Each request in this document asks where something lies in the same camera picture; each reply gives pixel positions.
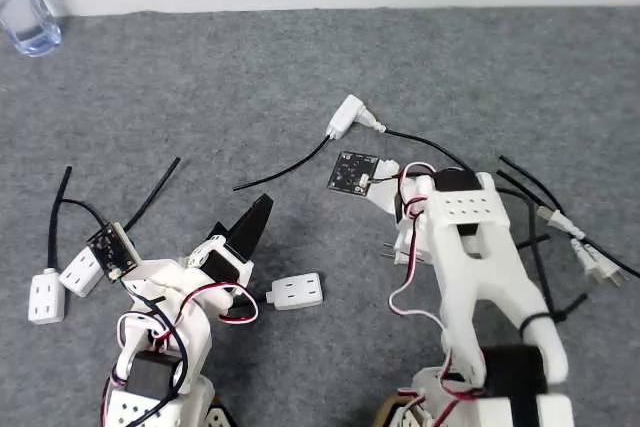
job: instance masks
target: electrical socket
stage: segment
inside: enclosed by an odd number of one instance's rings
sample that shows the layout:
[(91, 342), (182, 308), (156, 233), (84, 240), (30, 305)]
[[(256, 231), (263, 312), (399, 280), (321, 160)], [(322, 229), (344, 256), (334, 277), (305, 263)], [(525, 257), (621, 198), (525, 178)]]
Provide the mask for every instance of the electrical socket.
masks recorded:
[(60, 283), (80, 297), (86, 297), (102, 278), (98, 259), (85, 247), (60, 274)]
[(322, 303), (320, 276), (316, 273), (285, 277), (272, 282), (267, 302), (276, 310), (302, 309)]
[(55, 269), (45, 269), (31, 279), (29, 322), (52, 324), (64, 319), (64, 288)]

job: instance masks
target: white plug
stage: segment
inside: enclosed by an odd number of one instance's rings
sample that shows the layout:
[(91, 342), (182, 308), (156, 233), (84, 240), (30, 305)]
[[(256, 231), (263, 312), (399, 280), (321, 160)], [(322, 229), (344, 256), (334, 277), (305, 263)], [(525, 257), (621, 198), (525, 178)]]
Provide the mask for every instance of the white plug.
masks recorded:
[(578, 240), (582, 240), (585, 238), (585, 233), (580, 230), (576, 225), (562, 212), (559, 210), (551, 210), (547, 207), (540, 206), (537, 211), (538, 217), (547, 221), (547, 225), (549, 227), (553, 227), (554, 229), (558, 229), (562, 232), (566, 232), (570, 234), (572, 237), (575, 237)]
[(597, 268), (594, 274), (596, 279), (610, 280), (616, 286), (620, 287), (620, 285), (622, 285), (622, 281), (624, 281), (624, 276), (620, 273), (620, 267), (607, 259), (593, 246), (585, 244), (584, 248), (596, 262)]
[(55, 269), (44, 269), (31, 279), (28, 319), (34, 324), (52, 324), (64, 319), (64, 288)]
[(60, 283), (80, 297), (86, 297), (104, 275), (100, 262), (85, 247), (60, 274)]
[(322, 303), (320, 276), (316, 273), (295, 275), (274, 280), (267, 302), (276, 310), (292, 310)]
[(371, 127), (378, 132), (387, 130), (386, 126), (378, 122), (375, 116), (369, 112), (364, 102), (355, 95), (349, 94), (331, 117), (326, 135), (330, 139), (340, 139), (354, 122)]

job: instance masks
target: black cable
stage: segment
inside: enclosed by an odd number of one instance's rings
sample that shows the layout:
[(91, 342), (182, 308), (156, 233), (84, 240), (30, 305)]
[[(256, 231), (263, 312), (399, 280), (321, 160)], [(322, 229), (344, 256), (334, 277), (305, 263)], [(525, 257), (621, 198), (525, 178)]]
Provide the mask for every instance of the black cable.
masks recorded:
[(389, 135), (393, 135), (394, 137), (400, 137), (402, 139), (415, 140), (416, 142), (421, 142), (423, 144), (426, 144), (429, 147), (433, 147), (434, 149), (438, 150), (442, 154), (444, 154), (447, 157), (449, 157), (451, 160), (453, 160), (456, 164), (458, 164), (463, 169), (472, 170), (471, 167), (469, 167), (469, 165), (467, 165), (467, 163), (464, 162), (460, 157), (458, 157), (457, 155), (451, 153), (449, 150), (445, 149), (440, 144), (437, 144), (436, 142), (434, 142), (432, 140), (425, 139), (423, 137), (418, 137), (417, 135), (403, 134), (402, 132), (396, 132), (394, 130), (389, 130), (389, 129), (385, 130), (384, 133), (385, 134), (389, 134)]
[(544, 200), (542, 200), (540, 197), (538, 197), (536, 194), (534, 194), (530, 189), (528, 189), (527, 187), (525, 187), (523, 184), (521, 184), (519, 181), (517, 181), (516, 179), (514, 179), (513, 177), (511, 177), (509, 174), (507, 174), (504, 170), (498, 170), (496, 172), (496, 175), (498, 177), (502, 177), (504, 180), (506, 180), (507, 182), (509, 182), (511, 185), (513, 185), (516, 189), (518, 189), (520, 192), (522, 192), (523, 194), (525, 194), (527, 197), (529, 197), (531, 200), (533, 200), (536, 204), (538, 205), (542, 205), (544, 207), (547, 207), (548, 209), (551, 209), (551, 207), (549, 207), (549, 204), (547, 204)]
[(147, 420), (149, 417), (159, 412), (160, 409), (162, 409), (165, 405), (167, 405), (173, 399), (178, 397), (178, 391), (180, 390), (180, 387), (182, 387), (182, 384), (184, 384), (184, 381), (187, 377), (187, 371), (189, 370), (189, 361), (188, 361), (187, 349), (184, 346), (184, 342), (178, 335), (178, 332), (175, 326), (173, 325), (173, 323), (171, 323), (171, 321), (166, 316), (166, 314), (162, 310), (160, 310), (160, 308), (149, 299), (139, 294), (136, 294), (135, 292), (130, 291), (122, 281), (121, 281), (121, 285), (130, 295), (134, 296), (136, 299), (140, 300), (145, 306), (147, 306), (147, 308), (149, 308), (151, 312), (158, 314), (160, 316), (162, 321), (165, 323), (165, 325), (169, 329), (169, 332), (171, 332), (171, 335), (173, 335), (173, 338), (175, 339), (176, 343), (178, 344), (178, 348), (180, 349), (180, 355), (182, 357), (182, 370), (180, 372), (180, 377), (178, 377), (177, 382), (169, 390), (167, 395), (165, 395), (164, 398), (162, 398), (162, 400), (160, 400), (156, 405), (154, 405), (151, 409), (149, 409), (148, 412), (145, 412), (143, 415), (129, 422), (126, 425), (126, 427), (137, 427), (138, 425), (141, 425), (142, 423), (144, 423), (144, 421)]
[(49, 217), (49, 235), (47, 240), (47, 268), (58, 270), (58, 213), (60, 212), (60, 203), (67, 190), (67, 184), (71, 177), (71, 166), (68, 165), (64, 169), (62, 181), (58, 187), (58, 192), (51, 207), (51, 216)]
[(597, 244), (593, 239), (590, 239), (589, 237), (585, 237), (584, 239), (582, 239), (582, 242), (589, 244), (591, 247), (596, 249), (598, 252), (600, 252), (607, 259), (609, 259), (611, 262), (616, 264), (618, 267), (620, 267), (625, 272), (627, 272), (627, 273), (633, 275), (634, 277), (637, 277), (638, 279), (640, 279), (640, 272), (638, 272), (637, 270), (632, 269), (631, 267), (629, 267), (628, 265), (624, 264), (623, 262), (621, 262), (619, 259), (617, 259), (613, 255), (611, 255), (604, 248), (602, 248), (602, 246)]
[(154, 201), (154, 199), (158, 195), (158, 192), (160, 192), (160, 189), (164, 187), (164, 184), (167, 182), (167, 180), (169, 180), (169, 177), (171, 176), (171, 174), (173, 174), (173, 171), (176, 170), (176, 167), (178, 167), (180, 160), (181, 160), (180, 157), (176, 157), (175, 159), (173, 159), (173, 162), (171, 162), (171, 165), (169, 166), (167, 171), (164, 173), (164, 175), (160, 178), (160, 180), (158, 181), (156, 186), (153, 188), (149, 196), (145, 199), (145, 201), (142, 203), (142, 205), (136, 211), (136, 213), (133, 214), (133, 217), (131, 217), (129, 222), (127, 222), (123, 227), (125, 232), (131, 229), (136, 224), (136, 222), (140, 220), (140, 217), (144, 215), (144, 213), (147, 211), (151, 203)]
[(296, 170), (302, 164), (304, 164), (305, 162), (311, 160), (311, 158), (313, 156), (315, 156), (320, 151), (320, 149), (322, 149), (322, 147), (325, 146), (325, 144), (327, 142), (329, 142), (329, 136), (328, 135), (324, 139), (322, 139), (322, 142), (320, 142), (320, 144), (318, 144), (318, 146), (315, 149), (313, 149), (313, 151), (309, 155), (307, 155), (304, 159), (299, 160), (295, 164), (287, 167), (286, 169), (281, 170), (280, 172), (277, 172), (277, 173), (275, 173), (273, 175), (270, 175), (269, 177), (265, 177), (264, 179), (254, 180), (252, 182), (246, 182), (244, 184), (236, 185), (233, 188), (233, 191), (237, 192), (238, 190), (248, 189), (249, 187), (254, 187), (254, 186), (259, 185), (259, 184), (264, 184), (265, 182), (269, 182), (271, 180), (277, 179), (278, 177), (282, 177), (283, 175), (288, 174), (289, 172), (291, 172), (293, 170)]
[[(547, 304), (547, 310), (549, 311), (549, 316), (553, 319), (553, 321), (558, 324), (560, 322), (564, 322), (567, 320), (569, 314), (571, 314), (574, 310), (576, 310), (582, 303), (589, 298), (586, 293), (581, 293), (576, 297), (567, 307), (562, 310), (556, 310), (553, 302), (553, 297), (551, 295), (551, 289), (549, 288), (549, 280), (547, 279), (547, 273), (544, 268), (544, 263), (542, 262), (542, 256), (540, 255), (540, 250), (538, 248), (538, 237), (536, 235), (536, 205), (535, 203), (527, 197), (526, 194), (521, 192), (511, 190), (511, 189), (503, 189), (496, 188), (496, 190), (502, 194), (511, 195), (514, 197), (518, 197), (522, 199), (529, 208), (529, 243), (531, 245), (531, 251), (533, 253), (534, 264), (536, 266), (536, 271), (538, 273), (538, 278), (540, 281), (540, 288), (542, 290), (542, 296), (544, 297), (545, 303)], [(524, 331), (524, 328), (536, 318), (546, 317), (547, 313), (541, 312), (539, 314), (533, 314), (532, 316), (525, 319), (520, 326), (520, 333)]]
[(538, 240), (536, 234), (536, 205), (533, 201), (522, 192), (511, 189), (496, 188), (501, 194), (511, 195), (522, 199), (529, 208), (529, 241), (531, 243), (531, 252), (533, 254), (533, 260), (538, 272), (538, 280), (540, 281), (540, 288), (542, 290), (542, 296), (547, 304), (547, 309), (553, 315), (556, 311), (553, 303), (553, 296), (551, 295), (551, 289), (549, 288), (549, 280), (547, 279), (547, 273), (542, 262), (542, 256), (540, 255), (540, 249), (538, 248)]
[(541, 191), (543, 191), (547, 195), (547, 197), (549, 197), (553, 205), (555, 205), (556, 209), (558, 209), (560, 212), (564, 214), (564, 208), (562, 207), (562, 204), (558, 201), (556, 196), (553, 195), (553, 193), (547, 188), (547, 186), (544, 185), (540, 180), (538, 180), (537, 177), (535, 177), (531, 172), (529, 172), (524, 167), (520, 167), (518, 164), (516, 164), (513, 160), (509, 159), (505, 155), (500, 155), (498, 158), (501, 161), (503, 161), (505, 164), (507, 164), (509, 167), (517, 170), (522, 175), (524, 175), (527, 179), (533, 182)]
[(100, 224), (100, 227), (105, 227), (109, 222), (107, 219), (100, 213), (98, 209), (90, 202), (85, 202), (83, 200), (75, 200), (75, 199), (62, 199), (60, 201), (63, 204), (72, 204), (77, 205), (78, 207), (82, 207), (84, 210), (93, 215), (93, 218)]
[[(545, 242), (549, 239), (551, 239), (551, 236), (549, 234), (541, 234), (536, 237), (536, 242), (540, 244), (541, 242)], [(518, 250), (526, 249), (530, 245), (531, 245), (531, 239), (523, 240), (522, 242), (519, 242), (516, 244), (516, 249)]]

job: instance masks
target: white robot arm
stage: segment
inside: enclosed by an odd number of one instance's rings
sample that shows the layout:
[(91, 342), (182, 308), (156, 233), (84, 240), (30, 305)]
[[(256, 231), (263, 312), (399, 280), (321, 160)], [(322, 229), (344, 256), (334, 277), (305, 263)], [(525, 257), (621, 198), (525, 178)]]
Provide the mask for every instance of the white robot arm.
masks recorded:
[[(271, 205), (263, 196), (232, 229), (216, 225), (182, 263), (141, 260), (119, 225), (111, 225), (117, 236), (100, 245), (109, 244), (111, 257), (132, 259), (134, 267), (119, 281), (133, 305), (118, 321), (122, 351), (105, 385), (103, 426), (235, 426), (224, 407), (214, 402), (213, 384), (200, 372), (212, 346), (210, 318), (239, 324), (258, 316), (258, 306), (245, 288), (253, 270), (249, 256)], [(126, 249), (124, 254), (120, 247)], [(98, 261), (105, 249), (94, 250)], [(104, 259), (100, 263), (107, 270), (115, 265)], [(253, 312), (230, 317), (234, 297), (241, 294)]]
[[(394, 161), (379, 162), (373, 178), (388, 181), (371, 183), (366, 197), (396, 216), (395, 262), (410, 262), (414, 249), (414, 261), (434, 266), (448, 356), (444, 368), (414, 377), (415, 399), (408, 405), (422, 409), (411, 414), (416, 423), (407, 423), (409, 409), (399, 409), (388, 425), (439, 426), (446, 420), (450, 426), (572, 427), (569, 399), (546, 389), (566, 379), (566, 353), (543, 296), (526, 275), (493, 179), (461, 169), (404, 178), (406, 171)], [(516, 328), (523, 327), (524, 343), (533, 347), (481, 349), (472, 323), (478, 300), (495, 303)], [(459, 378), (444, 379), (451, 368)], [(484, 396), (475, 395), (482, 391)], [(417, 420), (421, 415), (424, 423)]]

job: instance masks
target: circuit board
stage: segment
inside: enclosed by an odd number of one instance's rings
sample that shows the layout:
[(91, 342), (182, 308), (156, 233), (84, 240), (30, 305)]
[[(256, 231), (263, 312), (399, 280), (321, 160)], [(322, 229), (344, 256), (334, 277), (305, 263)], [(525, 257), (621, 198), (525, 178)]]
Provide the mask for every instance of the circuit board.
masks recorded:
[(364, 197), (378, 166), (379, 157), (356, 152), (340, 152), (327, 189)]
[(111, 282), (138, 266), (135, 250), (119, 224), (104, 226), (87, 241), (87, 245)]

